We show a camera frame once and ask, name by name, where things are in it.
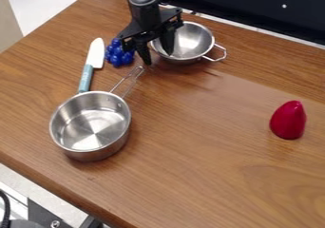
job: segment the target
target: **wood grain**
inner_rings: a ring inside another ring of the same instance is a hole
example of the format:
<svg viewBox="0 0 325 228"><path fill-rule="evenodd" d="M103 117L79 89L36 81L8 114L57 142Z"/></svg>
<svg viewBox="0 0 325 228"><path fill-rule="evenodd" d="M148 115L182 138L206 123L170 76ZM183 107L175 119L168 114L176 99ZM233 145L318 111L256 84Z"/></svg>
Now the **wood grain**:
<svg viewBox="0 0 325 228"><path fill-rule="evenodd" d="M125 0L80 0L0 56L0 160L118 227L323 227L323 50L184 15L229 51L218 64L154 68L126 99L131 135L112 158L79 163L48 134L55 107L76 93L89 43L129 22ZM130 70L106 65L92 89ZM297 141L268 122L289 100L308 115Z"/></svg>

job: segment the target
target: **black cable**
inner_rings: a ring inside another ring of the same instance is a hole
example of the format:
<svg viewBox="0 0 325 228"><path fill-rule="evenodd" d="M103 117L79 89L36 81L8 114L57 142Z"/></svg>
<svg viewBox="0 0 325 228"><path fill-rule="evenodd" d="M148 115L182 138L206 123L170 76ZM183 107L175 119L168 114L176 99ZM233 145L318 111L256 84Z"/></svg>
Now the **black cable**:
<svg viewBox="0 0 325 228"><path fill-rule="evenodd" d="M0 228L10 228L10 201L2 190L0 190L0 197L4 200L5 204L5 214Z"/></svg>

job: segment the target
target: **teal knife handle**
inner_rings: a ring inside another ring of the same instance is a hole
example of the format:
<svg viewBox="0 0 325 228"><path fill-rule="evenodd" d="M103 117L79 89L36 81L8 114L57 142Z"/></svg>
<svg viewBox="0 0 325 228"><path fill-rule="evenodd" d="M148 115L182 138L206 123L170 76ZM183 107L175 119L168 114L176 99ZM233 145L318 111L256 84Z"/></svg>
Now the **teal knife handle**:
<svg viewBox="0 0 325 228"><path fill-rule="evenodd" d="M84 93L89 91L93 71L94 67L92 65L84 66L83 75L79 83L78 93Z"/></svg>

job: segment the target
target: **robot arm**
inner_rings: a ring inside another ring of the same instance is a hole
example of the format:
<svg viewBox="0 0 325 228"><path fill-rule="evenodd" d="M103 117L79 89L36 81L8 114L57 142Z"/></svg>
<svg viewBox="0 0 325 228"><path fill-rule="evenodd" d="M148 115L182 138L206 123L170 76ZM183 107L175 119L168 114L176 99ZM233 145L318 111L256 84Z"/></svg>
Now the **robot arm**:
<svg viewBox="0 0 325 228"><path fill-rule="evenodd" d="M131 23L119 33L124 49L135 48L143 61L151 65L147 43L160 38L162 48L167 54L174 50L177 28L182 26L181 9L160 10L160 3L170 0L127 0L131 11Z"/></svg>

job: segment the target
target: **metal bowl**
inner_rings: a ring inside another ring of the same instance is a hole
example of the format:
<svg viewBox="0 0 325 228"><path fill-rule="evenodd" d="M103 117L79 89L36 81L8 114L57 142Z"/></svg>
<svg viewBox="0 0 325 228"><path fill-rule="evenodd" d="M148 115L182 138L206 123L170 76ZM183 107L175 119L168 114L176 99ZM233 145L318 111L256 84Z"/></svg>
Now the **metal bowl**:
<svg viewBox="0 0 325 228"><path fill-rule="evenodd" d="M215 44L215 37L205 26L194 22L183 22L184 25L178 28L175 33L174 52L168 55L161 44L160 39L151 42L153 49L164 59L176 64L191 64L201 58L212 62L217 62L226 58L226 49ZM205 54L215 46L223 51L223 55L218 59L212 59Z"/></svg>

